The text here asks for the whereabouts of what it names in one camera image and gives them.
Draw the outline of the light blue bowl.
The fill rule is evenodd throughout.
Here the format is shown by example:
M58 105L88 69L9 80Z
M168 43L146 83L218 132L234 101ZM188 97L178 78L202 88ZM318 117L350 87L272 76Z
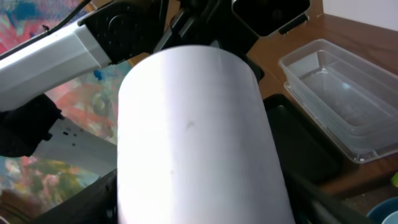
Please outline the light blue bowl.
M395 211L388 215L383 221L382 224L398 224L398 211Z

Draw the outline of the green yellow snack wrapper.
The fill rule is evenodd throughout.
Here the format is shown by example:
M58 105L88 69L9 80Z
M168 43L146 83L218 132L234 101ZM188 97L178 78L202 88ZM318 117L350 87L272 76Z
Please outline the green yellow snack wrapper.
M396 172L392 177L391 177L391 184L395 187L398 187L398 172Z

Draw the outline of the pink white cup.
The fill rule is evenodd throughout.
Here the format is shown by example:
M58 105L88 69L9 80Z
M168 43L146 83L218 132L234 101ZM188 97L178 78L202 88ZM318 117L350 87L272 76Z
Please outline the pink white cup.
M118 96L119 223L293 223L257 80L239 57L150 55Z

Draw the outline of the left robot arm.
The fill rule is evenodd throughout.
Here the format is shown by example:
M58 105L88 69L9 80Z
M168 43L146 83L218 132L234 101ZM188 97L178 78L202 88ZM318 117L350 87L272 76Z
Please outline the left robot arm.
M62 118L45 92L75 77L179 45L215 45L248 60L261 37L307 21L310 0L110 1L1 55L1 155L31 156Z

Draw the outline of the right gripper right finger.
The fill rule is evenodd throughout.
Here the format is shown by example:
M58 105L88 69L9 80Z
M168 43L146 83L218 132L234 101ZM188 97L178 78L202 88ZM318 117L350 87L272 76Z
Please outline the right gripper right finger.
M323 193L300 175L283 170L290 206L299 224L371 224L364 215Z

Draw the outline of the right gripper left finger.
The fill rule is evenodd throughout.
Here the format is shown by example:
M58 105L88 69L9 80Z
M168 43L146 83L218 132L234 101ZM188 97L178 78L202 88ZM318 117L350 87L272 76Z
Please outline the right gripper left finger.
M117 211L117 170L115 169L31 222L36 224L115 224L118 222Z

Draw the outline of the dark blue plate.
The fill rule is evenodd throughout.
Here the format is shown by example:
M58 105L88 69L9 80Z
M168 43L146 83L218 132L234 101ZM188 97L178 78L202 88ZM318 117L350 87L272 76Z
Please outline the dark blue plate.
M374 208L372 208L366 215L370 220L375 223L382 224L382 221L391 213L398 211L398 199L397 197L389 198Z

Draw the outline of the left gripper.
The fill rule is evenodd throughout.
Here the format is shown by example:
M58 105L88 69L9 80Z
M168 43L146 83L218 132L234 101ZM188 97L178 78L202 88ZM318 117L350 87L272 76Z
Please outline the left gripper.
M308 21L310 0L183 0L154 52L211 45L246 54L261 37L284 35Z

